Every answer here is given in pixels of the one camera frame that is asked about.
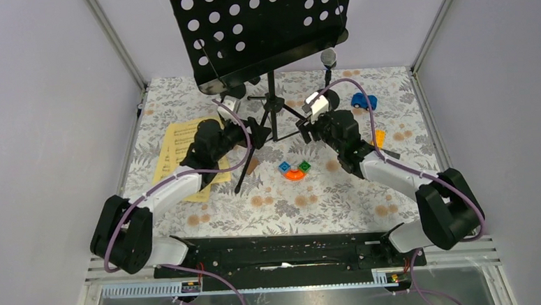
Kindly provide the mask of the yellow sheet music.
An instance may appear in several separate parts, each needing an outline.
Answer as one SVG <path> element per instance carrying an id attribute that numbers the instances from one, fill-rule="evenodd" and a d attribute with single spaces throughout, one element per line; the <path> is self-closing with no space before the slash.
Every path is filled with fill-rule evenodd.
<path id="1" fill-rule="evenodd" d="M 218 162 L 229 152 L 228 139 L 218 119 L 204 118 L 169 126 L 170 153 L 178 164 L 194 170 L 221 169 Z"/>
<path id="2" fill-rule="evenodd" d="M 189 145 L 194 142 L 198 124 L 205 118 L 194 119 L 184 123 L 170 124 L 163 137 L 162 148 L 156 163 L 152 184 L 164 180 L 186 157 Z"/>

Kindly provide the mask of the black music stand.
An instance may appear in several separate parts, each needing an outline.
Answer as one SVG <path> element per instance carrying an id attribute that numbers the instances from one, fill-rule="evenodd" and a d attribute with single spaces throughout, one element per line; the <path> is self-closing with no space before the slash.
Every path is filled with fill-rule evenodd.
<path id="1" fill-rule="evenodd" d="M 267 76 L 261 121 L 279 141 L 275 70 L 348 38 L 350 0 L 169 0 L 199 90 L 240 99 L 244 82 Z"/>

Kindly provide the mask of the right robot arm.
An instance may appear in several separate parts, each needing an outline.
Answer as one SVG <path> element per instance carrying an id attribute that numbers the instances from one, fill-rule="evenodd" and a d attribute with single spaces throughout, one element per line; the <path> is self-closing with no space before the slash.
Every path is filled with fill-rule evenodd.
<path id="1" fill-rule="evenodd" d="M 380 256 L 390 266 L 400 265 L 408 252 L 437 246 L 450 250 L 470 233 L 482 229 L 485 215 L 460 171 L 426 172 L 406 165 L 363 140 L 359 124 L 347 110 L 322 114 L 297 123 L 305 143 L 324 142 L 337 154 L 340 166 L 360 179 L 392 188 L 415 201 L 419 218 L 386 234 Z"/>

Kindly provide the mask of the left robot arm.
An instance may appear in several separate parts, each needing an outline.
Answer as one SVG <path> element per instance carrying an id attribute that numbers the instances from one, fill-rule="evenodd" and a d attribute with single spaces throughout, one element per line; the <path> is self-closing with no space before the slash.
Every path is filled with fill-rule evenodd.
<path id="1" fill-rule="evenodd" d="M 170 265 L 180 276 L 191 275 L 197 266 L 195 255 L 176 237 L 154 237 L 156 219 L 211 184 L 224 171 L 219 160 L 235 146 L 251 151 L 269 134 L 270 129 L 252 117 L 224 126 L 214 119 L 203 120 L 186 157 L 168 177 L 135 201 L 118 195 L 105 201 L 90 251 L 103 259 L 107 273 L 122 270 L 135 274 L 146 266 Z"/>

